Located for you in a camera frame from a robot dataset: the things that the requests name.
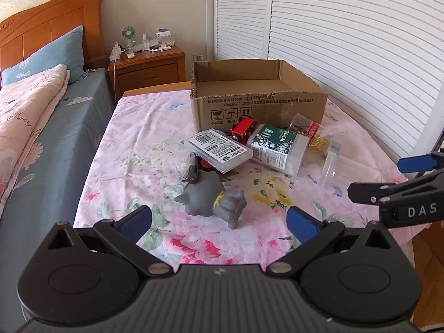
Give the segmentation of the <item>wooden nightstand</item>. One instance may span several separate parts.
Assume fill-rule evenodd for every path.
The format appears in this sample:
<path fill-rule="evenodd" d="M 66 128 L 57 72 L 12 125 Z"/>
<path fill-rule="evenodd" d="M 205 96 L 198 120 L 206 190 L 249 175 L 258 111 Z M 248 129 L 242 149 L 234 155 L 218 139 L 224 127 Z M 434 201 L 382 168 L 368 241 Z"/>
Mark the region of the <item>wooden nightstand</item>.
<path fill-rule="evenodd" d="M 132 59 L 121 55 L 108 66 L 115 101 L 129 90 L 184 82 L 185 62 L 185 53 L 177 46 L 154 53 L 137 52 Z"/>

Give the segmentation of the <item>red toy train car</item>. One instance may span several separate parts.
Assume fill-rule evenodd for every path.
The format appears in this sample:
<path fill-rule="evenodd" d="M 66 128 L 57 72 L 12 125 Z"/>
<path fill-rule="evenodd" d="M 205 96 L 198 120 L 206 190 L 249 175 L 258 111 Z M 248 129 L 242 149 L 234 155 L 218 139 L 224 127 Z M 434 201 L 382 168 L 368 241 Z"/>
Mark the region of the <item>red toy train car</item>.
<path fill-rule="evenodd" d="M 231 137 L 240 144 L 246 145 L 257 126 L 258 124 L 255 119 L 251 117 L 240 117 L 238 122 L 233 124 L 230 129 Z"/>

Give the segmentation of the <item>wooden headboard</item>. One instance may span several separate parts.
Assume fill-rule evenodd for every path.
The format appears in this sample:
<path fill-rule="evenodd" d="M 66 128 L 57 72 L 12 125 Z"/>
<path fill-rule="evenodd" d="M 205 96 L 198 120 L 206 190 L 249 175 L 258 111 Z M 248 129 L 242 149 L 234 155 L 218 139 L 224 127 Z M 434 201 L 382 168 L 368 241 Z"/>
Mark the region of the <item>wooden headboard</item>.
<path fill-rule="evenodd" d="M 1 21 L 1 70 L 10 68 L 77 26 L 84 28 L 84 67 L 109 63 L 102 36 L 102 0 L 50 0 Z"/>

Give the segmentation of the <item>grey cat figurine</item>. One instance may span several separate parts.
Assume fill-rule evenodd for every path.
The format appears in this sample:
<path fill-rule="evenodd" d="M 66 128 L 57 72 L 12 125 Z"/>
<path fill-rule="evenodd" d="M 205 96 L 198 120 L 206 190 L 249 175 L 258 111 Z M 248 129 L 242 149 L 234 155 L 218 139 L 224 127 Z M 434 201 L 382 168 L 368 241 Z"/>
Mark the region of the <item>grey cat figurine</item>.
<path fill-rule="evenodd" d="M 242 211 L 247 206 L 243 190 L 225 190 L 216 172 L 200 171 L 195 183 L 188 183 L 184 192 L 175 197 L 191 216 L 217 216 L 230 229 L 238 226 Z"/>

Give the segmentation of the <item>clear plastic bottle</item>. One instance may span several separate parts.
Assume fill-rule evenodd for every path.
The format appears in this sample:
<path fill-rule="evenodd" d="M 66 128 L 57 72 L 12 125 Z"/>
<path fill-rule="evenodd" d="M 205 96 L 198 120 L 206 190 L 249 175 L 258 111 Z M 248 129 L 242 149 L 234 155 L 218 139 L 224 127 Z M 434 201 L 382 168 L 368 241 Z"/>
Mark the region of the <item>clear plastic bottle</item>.
<path fill-rule="evenodd" d="M 321 175 L 318 179 L 318 185 L 322 188 L 328 188 L 332 185 L 333 179 L 336 176 L 336 163 L 338 154 L 335 151 L 329 150 L 321 170 Z"/>

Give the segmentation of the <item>cardboard box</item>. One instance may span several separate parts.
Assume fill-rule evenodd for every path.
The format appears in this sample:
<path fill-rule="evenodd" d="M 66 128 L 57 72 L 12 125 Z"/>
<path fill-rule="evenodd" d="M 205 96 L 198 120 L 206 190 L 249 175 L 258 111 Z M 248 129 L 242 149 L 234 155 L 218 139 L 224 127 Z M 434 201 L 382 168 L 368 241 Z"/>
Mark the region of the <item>cardboard box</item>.
<path fill-rule="evenodd" d="M 328 94 L 282 59 L 195 62 L 190 100 L 196 132 L 228 132 L 241 117 L 280 128 L 298 113 L 322 121 Z"/>

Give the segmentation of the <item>white louvered closet door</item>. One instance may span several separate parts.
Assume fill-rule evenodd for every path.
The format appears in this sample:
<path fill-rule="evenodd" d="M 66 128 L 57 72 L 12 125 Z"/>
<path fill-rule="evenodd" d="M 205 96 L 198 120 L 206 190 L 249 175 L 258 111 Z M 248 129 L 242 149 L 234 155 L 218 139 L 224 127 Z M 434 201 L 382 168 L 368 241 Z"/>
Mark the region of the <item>white louvered closet door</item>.
<path fill-rule="evenodd" d="M 283 59 L 393 159 L 443 135 L 443 0 L 214 0 L 217 59 Z"/>

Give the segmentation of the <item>clear plastic card case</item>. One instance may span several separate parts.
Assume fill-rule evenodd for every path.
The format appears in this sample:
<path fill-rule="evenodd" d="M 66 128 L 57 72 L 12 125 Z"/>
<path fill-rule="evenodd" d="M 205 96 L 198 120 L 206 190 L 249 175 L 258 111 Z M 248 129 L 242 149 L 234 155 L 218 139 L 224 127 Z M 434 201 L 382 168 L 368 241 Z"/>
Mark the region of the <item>clear plastic card case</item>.
<path fill-rule="evenodd" d="M 184 145 L 222 174 L 253 157 L 252 149 L 213 128 L 186 139 Z"/>

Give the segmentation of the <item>pink floral quilt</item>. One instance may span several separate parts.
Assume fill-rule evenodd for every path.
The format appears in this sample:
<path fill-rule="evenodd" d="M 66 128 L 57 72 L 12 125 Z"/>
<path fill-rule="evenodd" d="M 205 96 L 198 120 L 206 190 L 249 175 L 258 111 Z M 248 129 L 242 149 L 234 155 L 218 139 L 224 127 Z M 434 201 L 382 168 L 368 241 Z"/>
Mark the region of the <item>pink floral quilt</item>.
<path fill-rule="evenodd" d="M 59 64 L 1 88 L 1 208 L 35 140 L 64 96 L 69 77 L 67 66 Z"/>

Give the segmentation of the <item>blue bed sheet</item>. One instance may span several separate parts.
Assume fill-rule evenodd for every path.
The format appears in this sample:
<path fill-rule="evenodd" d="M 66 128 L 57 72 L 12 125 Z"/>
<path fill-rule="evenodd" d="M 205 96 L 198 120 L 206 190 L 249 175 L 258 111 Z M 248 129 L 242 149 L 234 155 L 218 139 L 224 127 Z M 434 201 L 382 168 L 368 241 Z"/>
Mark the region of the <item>blue bed sheet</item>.
<path fill-rule="evenodd" d="M 17 283 L 54 223 L 72 223 L 115 108 L 105 69 L 69 85 L 37 137 L 1 216 L 1 331 L 25 322 Z"/>

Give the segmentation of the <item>black toy train car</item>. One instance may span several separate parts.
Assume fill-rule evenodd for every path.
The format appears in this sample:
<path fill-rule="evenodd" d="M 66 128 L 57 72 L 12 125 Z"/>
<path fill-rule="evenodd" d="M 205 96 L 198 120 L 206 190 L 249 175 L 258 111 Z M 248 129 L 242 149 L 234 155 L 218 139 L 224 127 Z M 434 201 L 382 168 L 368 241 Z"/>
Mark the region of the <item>black toy train car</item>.
<path fill-rule="evenodd" d="M 200 170 L 206 171 L 206 172 L 216 172 L 218 175 L 222 175 L 222 172 L 217 170 L 213 165 L 211 165 L 209 162 L 205 161 L 205 159 L 202 159 L 201 157 L 197 158 L 198 160 L 198 167 Z"/>

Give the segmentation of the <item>medical cotton swab box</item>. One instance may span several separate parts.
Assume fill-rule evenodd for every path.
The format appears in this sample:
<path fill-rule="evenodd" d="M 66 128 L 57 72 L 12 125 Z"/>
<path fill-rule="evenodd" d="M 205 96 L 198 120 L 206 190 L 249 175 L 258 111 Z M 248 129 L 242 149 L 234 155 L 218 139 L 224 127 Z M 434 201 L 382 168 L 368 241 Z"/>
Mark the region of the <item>medical cotton swab box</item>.
<path fill-rule="evenodd" d="M 253 160 L 287 175 L 296 175 L 309 138 L 283 128 L 260 124 L 247 141 Z"/>

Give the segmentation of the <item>blue pillow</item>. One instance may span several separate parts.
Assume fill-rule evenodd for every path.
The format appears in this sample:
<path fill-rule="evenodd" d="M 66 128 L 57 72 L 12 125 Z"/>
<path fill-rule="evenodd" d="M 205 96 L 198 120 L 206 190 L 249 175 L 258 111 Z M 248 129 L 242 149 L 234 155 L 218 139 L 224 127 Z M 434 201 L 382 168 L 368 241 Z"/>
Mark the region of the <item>blue pillow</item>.
<path fill-rule="evenodd" d="M 69 84 L 81 80 L 85 76 L 83 35 L 84 28 L 77 26 L 34 52 L 22 62 L 5 69 L 1 73 L 1 85 L 4 87 L 16 83 L 59 64 L 63 64 L 69 69 Z"/>

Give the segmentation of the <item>jar of gold pins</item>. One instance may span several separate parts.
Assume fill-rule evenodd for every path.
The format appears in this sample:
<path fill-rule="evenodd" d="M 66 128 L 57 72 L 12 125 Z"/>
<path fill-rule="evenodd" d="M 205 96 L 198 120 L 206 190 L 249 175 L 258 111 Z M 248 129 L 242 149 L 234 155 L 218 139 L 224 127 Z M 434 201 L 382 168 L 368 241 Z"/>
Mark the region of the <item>jar of gold pins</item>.
<path fill-rule="evenodd" d="M 329 152 L 338 153 L 341 148 L 331 132 L 300 113 L 292 119 L 288 130 L 299 135 L 304 135 L 309 139 L 308 149 L 314 153 L 326 156 Z"/>

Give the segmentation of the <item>small green desk fan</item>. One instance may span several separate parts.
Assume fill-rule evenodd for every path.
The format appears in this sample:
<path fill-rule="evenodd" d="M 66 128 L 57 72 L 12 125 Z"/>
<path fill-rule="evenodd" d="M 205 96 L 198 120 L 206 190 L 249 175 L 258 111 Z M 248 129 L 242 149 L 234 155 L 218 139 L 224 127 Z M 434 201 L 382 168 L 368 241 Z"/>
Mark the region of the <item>small green desk fan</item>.
<path fill-rule="evenodd" d="M 122 30 L 122 36 L 127 42 L 127 58 L 133 59 L 135 57 L 135 51 L 133 46 L 133 38 L 136 35 L 135 28 L 133 26 L 126 26 Z"/>

